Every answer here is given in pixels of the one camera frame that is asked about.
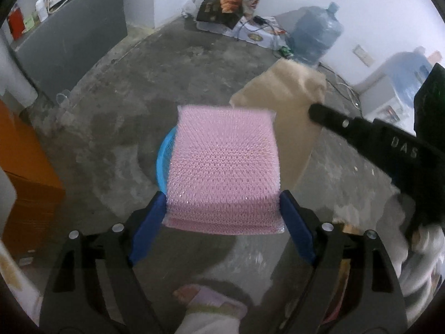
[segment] pink mesh sponge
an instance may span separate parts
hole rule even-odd
[[[179,107],[164,224],[221,235],[284,232],[273,118],[268,110]]]

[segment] blue gripper pad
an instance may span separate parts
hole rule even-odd
[[[291,234],[292,241],[297,248],[299,255],[308,264],[313,265],[316,259],[314,251],[314,242],[311,230],[301,218],[297,202],[293,198],[292,194],[286,190],[281,192],[280,195],[280,212],[283,217],[284,223]],[[313,217],[309,224],[316,225],[318,221],[317,216],[310,210],[302,209],[307,212],[311,212]]]
[[[162,192],[157,192],[146,208],[133,212],[127,220],[127,222],[132,221],[130,226],[135,227],[132,233],[131,253],[128,255],[133,265],[147,256],[166,212],[167,197]]]

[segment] orange cabinet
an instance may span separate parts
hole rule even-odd
[[[2,240],[13,256],[37,249],[65,191],[33,128],[0,101],[0,166],[17,191]]]

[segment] beige cloth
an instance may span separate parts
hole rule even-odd
[[[324,102],[326,76],[305,65],[280,59],[230,99],[234,107],[276,112],[274,130],[282,190],[297,184],[309,162],[321,126],[309,119],[312,103]]]

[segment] plastic water bottle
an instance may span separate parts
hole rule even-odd
[[[343,32],[343,26],[334,15],[338,9],[336,3],[331,3],[328,9],[317,6],[307,8],[288,37],[294,60],[312,67],[332,48]]]
[[[414,96],[430,74],[432,65],[424,55],[424,48],[420,46],[413,52],[404,51],[393,55],[381,70],[391,78],[399,99],[413,109]]]

